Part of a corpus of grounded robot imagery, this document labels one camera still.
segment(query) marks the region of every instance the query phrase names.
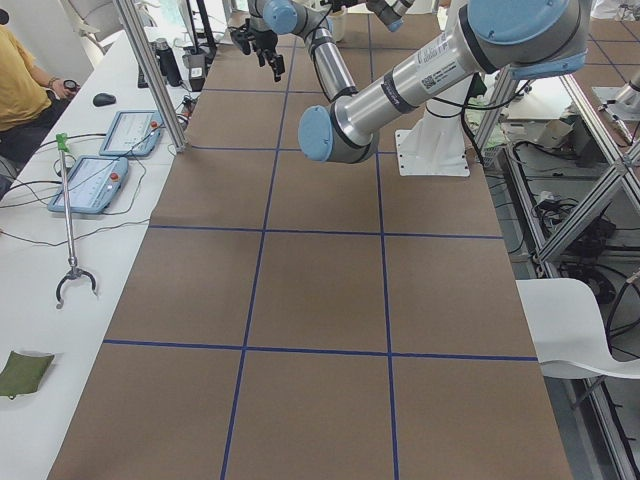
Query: black pants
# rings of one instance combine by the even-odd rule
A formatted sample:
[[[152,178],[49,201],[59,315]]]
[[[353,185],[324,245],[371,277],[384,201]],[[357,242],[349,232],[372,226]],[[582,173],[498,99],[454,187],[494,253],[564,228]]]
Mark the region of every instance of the black pants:
[[[0,132],[0,155],[11,160],[18,169],[26,165],[69,105],[68,100],[56,99],[51,91],[47,94],[51,105],[38,118]]]

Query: white table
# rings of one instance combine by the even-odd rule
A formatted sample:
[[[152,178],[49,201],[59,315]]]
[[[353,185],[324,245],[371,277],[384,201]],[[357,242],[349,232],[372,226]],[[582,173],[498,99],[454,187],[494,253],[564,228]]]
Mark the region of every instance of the white table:
[[[150,39],[159,36],[154,30],[148,35]],[[149,89],[137,88],[137,71],[129,42],[122,34],[45,141],[61,132],[69,136],[106,133],[119,110],[156,109]],[[175,106],[187,93],[179,87],[168,87],[168,90]],[[117,103],[94,107],[92,99],[99,92],[114,94]],[[69,140],[69,147],[76,157],[97,154],[101,142],[102,137]],[[174,150],[170,143],[168,132],[164,132],[153,153],[141,160],[147,173],[128,213],[74,215],[75,235],[148,219],[173,162]],[[53,171],[57,158],[55,145],[44,147],[27,164],[19,179],[23,182],[59,180]],[[142,173],[143,168],[137,162],[130,162],[128,179],[108,211],[128,208]],[[32,187],[39,196],[50,196],[57,188],[47,184]],[[7,194],[0,206],[33,199],[26,187],[20,187]],[[38,241],[66,240],[64,216],[49,212],[39,202],[0,209],[0,229]],[[62,310],[56,310],[55,288],[69,270],[66,243],[55,248],[37,246],[0,235],[0,303],[3,307],[0,368],[11,350],[56,355],[39,392],[15,400],[0,397],[1,479],[43,480],[47,477],[146,229],[146,224],[125,226],[77,241],[79,266],[96,277],[98,297],[92,294],[86,279],[67,282],[63,288]]]

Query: blue joint cap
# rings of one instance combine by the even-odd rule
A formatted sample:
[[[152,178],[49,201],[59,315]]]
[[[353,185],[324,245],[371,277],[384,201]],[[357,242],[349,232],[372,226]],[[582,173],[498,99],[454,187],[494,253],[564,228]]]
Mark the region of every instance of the blue joint cap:
[[[305,157],[326,162],[333,150],[333,125],[329,112],[316,105],[309,107],[300,117],[298,143]]]
[[[518,45],[551,28],[569,0],[484,0],[469,2],[469,25],[485,42]]]
[[[587,59],[586,50],[577,55],[539,63],[528,67],[511,67],[514,80],[536,80],[538,78],[557,77],[580,70]]]
[[[264,6],[262,17],[278,35],[293,32],[298,23],[298,12],[289,0],[270,0]]]
[[[398,30],[400,30],[400,27],[402,25],[404,25],[404,20],[400,18],[395,22],[391,22],[389,25],[387,25],[387,28],[389,29],[390,32],[397,32]]]

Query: reacher grabber tool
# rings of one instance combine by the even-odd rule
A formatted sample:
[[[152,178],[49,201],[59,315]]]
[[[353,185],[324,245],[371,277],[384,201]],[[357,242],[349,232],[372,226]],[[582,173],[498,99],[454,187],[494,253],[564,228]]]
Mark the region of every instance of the reacher grabber tool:
[[[82,276],[88,277],[91,280],[91,290],[93,294],[98,296],[96,292],[96,279],[89,272],[82,270],[78,267],[78,257],[76,256],[76,248],[73,239],[73,218],[71,217],[71,202],[69,200],[69,178],[67,176],[67,162],[66,154],[69,152],[67,147],[67,134],[59,133],[56,135],[56,142],[58,143],[58,153],[60,154],[60,172],[62,174],[62,195],[64,198],[64,220],[67,226],[67,246],[69,248],[69,266],[71,270],[62,277],[62,280],[58,283],[56,288],[56,299],[58,304],[56,308],[60,310],[64,305],[62,300],[62,285],[67,280],[76,280]]]

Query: person's hand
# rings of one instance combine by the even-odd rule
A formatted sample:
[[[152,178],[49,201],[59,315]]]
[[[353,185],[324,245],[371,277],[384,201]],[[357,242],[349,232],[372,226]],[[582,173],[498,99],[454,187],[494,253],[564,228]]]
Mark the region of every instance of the person's hand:
[[[58,98],[61,98],[63,100],[71,100],[76,96],[76,93],[78,93],[77,90],[73,91],[69,90],[68,88],[64,88],[64,80],[60,78],[51,84],[51,89],[55,92]]]

